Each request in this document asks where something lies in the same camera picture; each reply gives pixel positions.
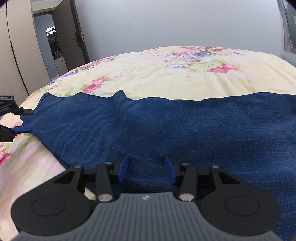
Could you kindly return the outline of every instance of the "open door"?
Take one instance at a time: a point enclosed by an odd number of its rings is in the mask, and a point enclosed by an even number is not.
[[[52,19],[68,70],[89,63],[74,0],[63,0],[54,10]]]

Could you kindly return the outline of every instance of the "blue denim fabric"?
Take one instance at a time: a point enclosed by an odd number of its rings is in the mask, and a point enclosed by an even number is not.
[[[46,93],[24,125],[65,166],[95,167],[128,153],[119,192],[173,191],[164,156],[209,168],[216,164],[280,203],[276,233],[296,235],[296,96],[255,93],[203,101],[110,98]]]

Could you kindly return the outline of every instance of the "wardrobe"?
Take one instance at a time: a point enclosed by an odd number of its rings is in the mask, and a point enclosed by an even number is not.
[[[0,8],[0,95],[20,105],[50,82],[34,27],[31,0],[9,0]]]

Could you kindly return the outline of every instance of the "yellow bedsheet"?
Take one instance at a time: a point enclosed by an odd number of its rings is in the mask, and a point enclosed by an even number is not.
[[[22,104],[34,109],[49,91],[56,96],[84,92],[103,97],[123,90],[127,97],[163,97],[200,101],[268,91],[296,94],[296,68],[282,59],[217,47],[162,47],[94,61],[34,92]],[[5,115],[0,124],[20,126],[19,116]],[[0,142],[0,238],[12,239],[16,228],[10,208],[17,197],[64,169],[31,134],[13,143]]]

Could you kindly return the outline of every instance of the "ribbed gray surface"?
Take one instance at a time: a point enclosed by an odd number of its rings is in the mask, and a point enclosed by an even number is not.
[[[122,194],[116,202],[99,204],[88,221],[71,232],[51,237],[21,233],[13,241],[115,240],[281,241],[272,231],[252,237],[222,232],[203,218],[194,203],[179,201],[171,192]]]

